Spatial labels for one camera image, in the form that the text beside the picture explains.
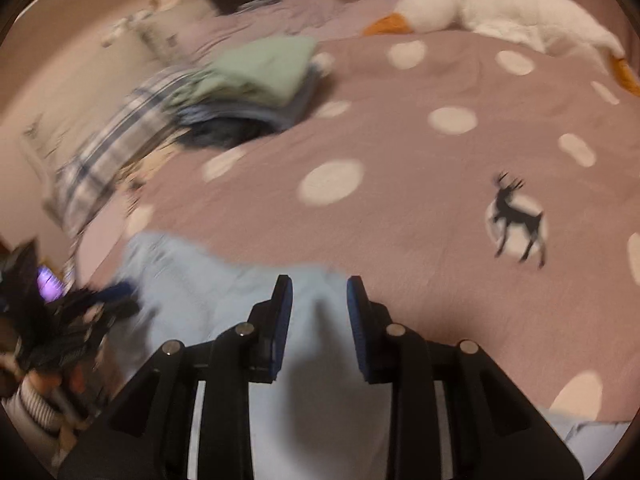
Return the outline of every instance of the light blue blanket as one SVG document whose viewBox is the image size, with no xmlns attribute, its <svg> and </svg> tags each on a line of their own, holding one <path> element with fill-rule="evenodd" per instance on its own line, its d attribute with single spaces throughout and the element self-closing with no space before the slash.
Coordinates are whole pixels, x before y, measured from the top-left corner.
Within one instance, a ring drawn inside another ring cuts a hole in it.
<svg viewBox="0 0 640 480">
<path fill-rule="evenodd" d="M 344 276 L 315 266 L 234 266 L 179 238 L 138 234 L 116 278 L 138 286 L 142 310 L 110 333 L 118 364 L 129 379 L 164 341 L 190 346 L 216 338 L 271 297 L 279 274 L 293 280 L 294 307 L 278 379 L 250 385 L 255 477 L 382 480 L 391 390 L 367 385 L 358 370 Z M 628 427 L 543 415 L 587 475 Z M 192 442 L 197 433 L 194 428 Z"/>
</svg>

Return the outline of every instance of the folded clothes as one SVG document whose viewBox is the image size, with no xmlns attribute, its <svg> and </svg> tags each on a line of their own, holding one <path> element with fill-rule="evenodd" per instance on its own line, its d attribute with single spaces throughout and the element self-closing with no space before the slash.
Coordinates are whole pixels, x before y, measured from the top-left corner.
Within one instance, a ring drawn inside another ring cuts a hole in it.
<svg viewBox="0 0 640 480">
<path fill-rule="evenodd" d="M 265 134 L 273 133 L 264 123 L 251 119 L 219 118 L 194 124 L 178 137 L 185 148 L 224 148 L 230 150 Z"/>
<path fill-rule="evenodd" d="M 278 380 L 250 385 L 255 476 L 382 480 L 392 393 L 388 384 L 369 386 L 362 380 L 345 276 L 316 266 L 228 264 L 180 238 L 140 233 L 129 242 L 116 278 L 137 287 L 141 308 L 111 330 L 110 348 L 120 370 L 129 379 L 163 342 L 203 343 L 246 320 L 255 303 L 270 297 L 279 274 L 293 280 L 294 307 Z M 196 397 L 194 412 L 201 409 L 202 398 Z M 549 410 L 542 415 L 575 453 L 586 477 L 628 428 Z M 192 431 L 197 435 L 198 425 Z M 322 455 L 310 460 L 318 449 Z M 443 448 L 443 459 L 451 461 L 450 449 Z M 190 449 L 189 463 L 195 469 L 197 447 Z"/>
<path fill-rule="evenodd" d="M 302 85 L 315 48 L 312 38 L 274 36 L 230 50 L 194 72 L 165 107 L 172 112 L 212 98 L 283 107 Z"/>
<path fill-rule="evenodd" d="M 177 109 L 175 118 L 182 126 L 193 126 L 219 118 L 249 119 L 264 123 L 272 132 L 283 132 L 302 120 L 318 88 L 320 78 L 319 69 L 314 64 L 310 65 L 298 92 L 286 106 L 281 108 L 242 100 L 209 99 Z"/>
</svg>

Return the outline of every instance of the black deer silhouette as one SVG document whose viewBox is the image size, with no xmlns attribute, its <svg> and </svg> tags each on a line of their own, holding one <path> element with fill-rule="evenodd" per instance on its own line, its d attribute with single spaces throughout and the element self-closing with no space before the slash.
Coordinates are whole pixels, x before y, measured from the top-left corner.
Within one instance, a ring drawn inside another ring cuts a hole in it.
<svg viewBox="0 0 640 480">
<path fill-rule="evenodd" d="M 504 251 L 504 246 L 506 245 L 507 238 L 509 237 L 509 227 L 511 224 L 523 225 L 529 234 L 529 245 L 522 255 L 520 262 L 525 262 L 527 260 L 533 244 L 537 242 L 538 247 L 540 248 L 539 266 L 543 267 L 546 262 L 545 241 L 542 239 L 540 234 L 540 223 L 542 222 L 543 213 L 541 212 L 538 216 L 533 216 L 511 206 L 513 192 L 521 189 L 524 186 L 524 182 L 522 180 L 515 179 L 508 186 L 503 186 L 502 181 L 507 177 L 507 175 L 508 173 L 501 173 L 495 177 L 495 185 L 498 187 L 498 194 L 495 197 L 495 214 L 493 221 L 495 224 L 498 223 L 498 220 L 504 220 L 504 233 L 502 234 L 502 241 L 498 248 L 498 252 L 495 253 L 495 257 L 497 258 Z"/>
</svg>

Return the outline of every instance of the bed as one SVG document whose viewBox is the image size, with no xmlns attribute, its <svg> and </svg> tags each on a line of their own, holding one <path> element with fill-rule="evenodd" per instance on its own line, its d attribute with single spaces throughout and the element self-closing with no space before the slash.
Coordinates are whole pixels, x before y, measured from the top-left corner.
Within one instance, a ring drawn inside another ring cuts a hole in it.
<svg viewBox="0 0 640 480">
<path fill-rule="evenodd" d="M 399 0 L 313 2 L 311 26 L 288 0 L 277 26 L 271 9 L 177 33 L 192 66 L 274 32 L 316 35 L 332 70 L 298 126 L 175 150 L 134 203 L 113 194 L 78 238 L 79 283 L 108 283 L 143 230 L 231 263 L 319 264 L 363 276 L 425 338 L 477 341 L 537 406 L 631 420 L 640 102 L 607 64 L 623 45 L 606 28 L 544 52 L 471 26 L 363 38 Z"/>
</svg>

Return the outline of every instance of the polka dot pattern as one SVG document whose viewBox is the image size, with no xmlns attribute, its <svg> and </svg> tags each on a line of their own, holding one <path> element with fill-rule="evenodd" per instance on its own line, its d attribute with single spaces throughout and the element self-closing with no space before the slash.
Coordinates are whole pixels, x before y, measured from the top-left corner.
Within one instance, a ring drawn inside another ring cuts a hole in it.
<svg viewBox="0 0 640 480">
<path fill-rule="evenodd" d="M 602 379 L 593 370 L 577 374 L 560 391 L 550 410 L 586 420 L 596 420 L 602 406 Z"/>
<path fill-rule="evenodd" d="M 529 57 L 514 52 L 513 50 L 503 50 L 498 52 L 495 60 L 503 69 L 513 75 L 527 75 L 533 72 L 536 64 Z"/>
<path fill-rule="evenodd" d="M 316 110 L 314 117 L 320 119 L 331 119 L 342 115 L 349 108 L 351 108 L 351 102 L 349 101 L 327 101 L 321 107 Z"/>
<path fill-rule="evenodd" d="M 407 70 L 418 66 L 427 54 L 427 46 L 417 40 L 409 43 L 397 43 L 386 53 L 392 66 L 398 70 Z"/>
<path fill-rule="evenodd" d="M 450 106 L 431 112 L 428 123 L 431 128 L 440 133 L 461 135 L 478 126 L 478 117 L 469 108 Z"/>
<path fill-rule="evenodd" d="M 596 163 L 596 154 L 584 140 L 574 134 L 564 134 L 558 139 L 558 146 L 583 168 Z"/>
<path fill-rule="evenodd" d="M 320 71 L 322 77 L 327 77 L 334 71 L 335 57 L 328 52 L 320 52 L 311 58 L 311 63 Z"/>
<path fill-rule="evenodd" d="M 133 235 L 143 231 L 151 221 L 154 209 L 151 204 L 139 205 L 135 208 L 127 218 L 127 224 L 124 229 L 125 236 L 131 238 Z"/>
<path fill-rule="evenodd" d="M 618 99 L 613 92 L 609 90 L 606 86 L 598 81 L 591 81 L 591 86 L 596 91 L 600 97 L 602 97 L 603 101 L 611 104 L 611 105 L 619 105 L 620 99 Z"/>
<path fill-rule="evenodd" d="M 202 179 L 211 182 L 215 178 L 224 175 L 233 165 L 244 156 L 245 152 L 241 146 L 228 150 L 228 152 L 213 157 L 202 167 Z"/>
<path fill-rule="evenodd" d="M 633 233 L 626 243 L 626 254 L 629 258 L 631 276 L 636 285 L 640 285 L 640 234 Z"/>
<path fill-rule="evenodd" d="M 326 206 L 356 191 L 364 177 L 359 160 L 331 160 L 309 173 L 298 186 L 298 199 L 309 206 Z"/>
</svg>

